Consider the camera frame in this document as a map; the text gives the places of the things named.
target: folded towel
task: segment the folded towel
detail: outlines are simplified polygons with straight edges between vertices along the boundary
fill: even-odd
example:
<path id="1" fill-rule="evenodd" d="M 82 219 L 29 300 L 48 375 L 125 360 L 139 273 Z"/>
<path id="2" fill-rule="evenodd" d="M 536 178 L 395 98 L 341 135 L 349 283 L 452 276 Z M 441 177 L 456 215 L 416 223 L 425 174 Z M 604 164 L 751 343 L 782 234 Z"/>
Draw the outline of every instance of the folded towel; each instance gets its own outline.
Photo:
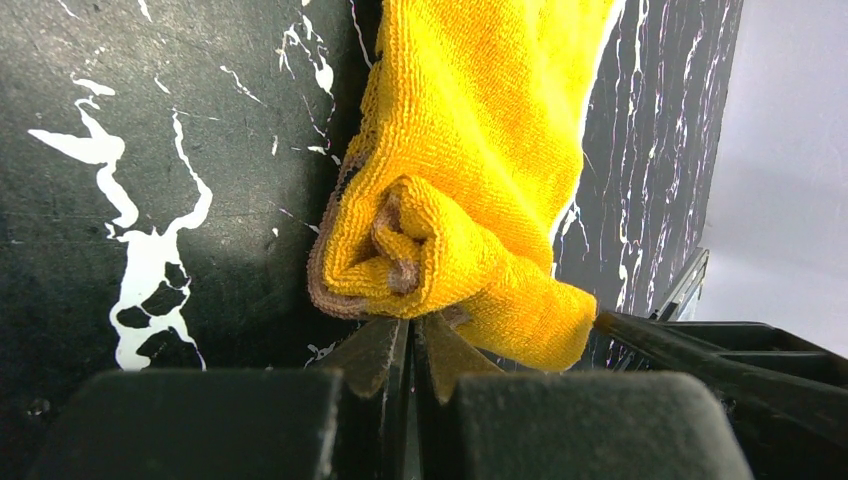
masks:
<path id="1" fill-rule="evenodd" d="M 385 0 L 381 59 L 309 260 L 340 318 L 445 309 L 473 345 L 561 370 L 594 297 L 549 275 L 613 0 Z"/>

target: yellow towel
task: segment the yellow towel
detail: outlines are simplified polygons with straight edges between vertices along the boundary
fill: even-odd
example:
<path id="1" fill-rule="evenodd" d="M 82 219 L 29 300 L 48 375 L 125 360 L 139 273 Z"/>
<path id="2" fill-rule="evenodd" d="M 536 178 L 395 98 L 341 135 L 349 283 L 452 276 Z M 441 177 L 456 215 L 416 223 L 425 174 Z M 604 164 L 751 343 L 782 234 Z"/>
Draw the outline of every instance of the yellow towel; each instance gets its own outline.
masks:
<path id="1" fill-rule="evenodd" d="M 310 255 L 319 308 L 447 309 L 473 345 L 527 366 L 580 357 L 597 303 L 550 278 L 549 232 L 583 166 L 613 3 L 384 0 L 361 131 Z"/>

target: yellow cloth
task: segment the yellow cloth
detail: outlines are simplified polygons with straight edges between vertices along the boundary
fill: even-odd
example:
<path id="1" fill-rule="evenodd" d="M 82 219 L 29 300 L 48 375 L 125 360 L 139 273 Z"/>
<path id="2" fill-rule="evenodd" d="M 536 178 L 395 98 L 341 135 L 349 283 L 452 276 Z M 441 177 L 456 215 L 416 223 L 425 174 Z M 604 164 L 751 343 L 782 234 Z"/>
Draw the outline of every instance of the yellow cloth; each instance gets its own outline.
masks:
<path id="1" fill-rule="evenodd" d="M 456 306 L 475 346 L 545 370 L 579 358 L 597 304 L 550 278 L 549 231 L 583 166 L 613 3 L 384 1 L 362 130 L 310 258 L 316 305 L 405 319 Z"/>

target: towel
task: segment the towel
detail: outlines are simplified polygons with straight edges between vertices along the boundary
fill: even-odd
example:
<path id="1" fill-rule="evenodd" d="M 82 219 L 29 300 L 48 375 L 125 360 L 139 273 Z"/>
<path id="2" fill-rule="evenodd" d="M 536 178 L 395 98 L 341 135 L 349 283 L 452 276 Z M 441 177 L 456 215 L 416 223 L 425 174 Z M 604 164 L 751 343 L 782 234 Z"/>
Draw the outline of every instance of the towel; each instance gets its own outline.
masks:
<path id="1" fill-rule="evenodd" d="M 551 278 L 613 0 L 384 0 L 377 55 L 308 265 L 324 312 L 443 310 L 472 345 L 576 362 L 595 298 Z"/>

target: towel fold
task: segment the towel fold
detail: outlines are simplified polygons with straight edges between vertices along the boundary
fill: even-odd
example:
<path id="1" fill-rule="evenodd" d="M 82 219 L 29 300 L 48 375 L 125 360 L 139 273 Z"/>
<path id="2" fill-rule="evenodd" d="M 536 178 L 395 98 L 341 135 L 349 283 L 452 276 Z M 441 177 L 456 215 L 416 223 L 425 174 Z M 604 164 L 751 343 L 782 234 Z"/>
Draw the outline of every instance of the towel fold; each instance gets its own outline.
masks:
<path id="1" fill-rule="evenodd" d="M 550 278 L 549 232 L 583 166 L 613 3 L 384 2 L 361 131 L 310 255 L 320 309 L 446 309 L 473 345 L 527 366 L 579 358 L 597 303 Z"/>

